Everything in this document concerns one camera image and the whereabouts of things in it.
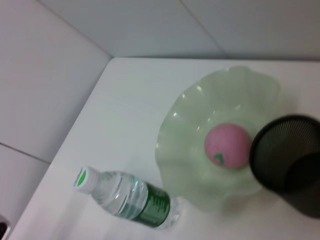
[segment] pink ball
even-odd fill
[[[213,128],[205,138],[204,149],[214,164],[235,169],[249,159],[251,138],[242,127],[225,123]]]

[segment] green label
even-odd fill
[[[170,211],[170,197],[162,189],[146,184],[148,197],[144,208],[132,221],[147,225],[152,228],[164,223]]]
[[[84,182],[84,180],[85,180],[85,178],[86,178],[86,170],[84,170],[84,172],[83,172],[83,174],[82,174],[82,176],[80,177],[80,180],[79,180],[79,182],[78,182],[78,186],[80,186],[83,182]]]
[[[224,156],[222,155],[222,153],[218,153],[218,154],[214,155],[214,159],[219,159],[219,162],[221,164],[225,163]]]

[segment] bottle neck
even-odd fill
[[[106,171],[99,174],[98,181],[91,192],[92,197],[100,204],[107,205],[117,191],[121,175],[118,172]]]

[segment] white wall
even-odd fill
[[[40,0],[116,57],[320,59],[316,0]]]
[[[49,163],[0,145],[0,215],[16,225]]]
[[[320,1],[181,1],[231,58],[320,59]]]
[[[0,1],[0,215],[13,226],[110,59],[39,2]]]
[[[41,0],[117,57],[224,58],[178,0]]]

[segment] water bottle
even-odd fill
[[[74,183],[110,214],[157,229],[171,228],[180,204],[162,189],[120,171],[99,172],[84,166]]]

